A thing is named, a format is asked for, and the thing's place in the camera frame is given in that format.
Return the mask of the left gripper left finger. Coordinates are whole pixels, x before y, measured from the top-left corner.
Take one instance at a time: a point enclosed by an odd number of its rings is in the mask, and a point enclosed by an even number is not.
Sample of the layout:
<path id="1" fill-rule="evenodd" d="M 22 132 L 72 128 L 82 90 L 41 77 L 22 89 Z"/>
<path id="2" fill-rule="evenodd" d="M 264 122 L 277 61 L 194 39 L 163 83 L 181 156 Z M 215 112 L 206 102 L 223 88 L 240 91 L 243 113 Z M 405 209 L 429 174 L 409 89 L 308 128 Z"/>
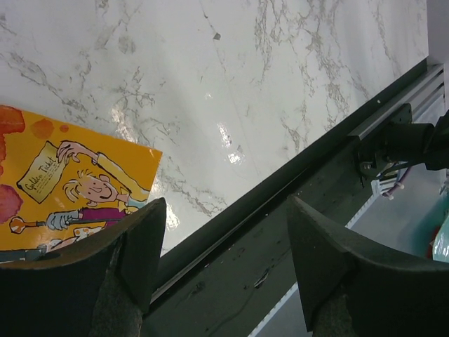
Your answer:
<path id="1" fill-rule="evenodd" d="M 2 336 L 138 336 L 154 291 L 166 201 L 54 251 L 1 252 Z"/>

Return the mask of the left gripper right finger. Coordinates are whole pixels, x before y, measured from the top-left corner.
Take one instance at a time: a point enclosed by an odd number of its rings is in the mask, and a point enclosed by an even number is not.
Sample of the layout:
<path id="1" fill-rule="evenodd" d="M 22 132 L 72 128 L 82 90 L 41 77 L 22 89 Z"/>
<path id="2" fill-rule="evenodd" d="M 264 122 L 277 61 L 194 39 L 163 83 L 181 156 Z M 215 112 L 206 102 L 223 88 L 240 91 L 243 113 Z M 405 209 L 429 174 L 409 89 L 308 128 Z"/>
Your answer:
<path id="1" fill-rule="evenodd" d="M 288 236 L 314 336 L 447 336 L 448 264 L 389 248 L 291 197 Z"/>

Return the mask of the purple orange Roald Dahl book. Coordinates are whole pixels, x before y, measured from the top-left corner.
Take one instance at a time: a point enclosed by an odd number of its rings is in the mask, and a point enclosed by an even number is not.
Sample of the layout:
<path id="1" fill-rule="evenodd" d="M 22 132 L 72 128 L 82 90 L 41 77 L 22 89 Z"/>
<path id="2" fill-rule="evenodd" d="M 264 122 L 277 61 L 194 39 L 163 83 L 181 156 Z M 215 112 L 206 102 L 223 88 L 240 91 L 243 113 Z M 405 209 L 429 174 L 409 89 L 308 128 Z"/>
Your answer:
<path id="1" fill-rule="evenodd" d="M 144 207 L 162 153 L 1 107 L 1 262 L 36 260 Z"/>

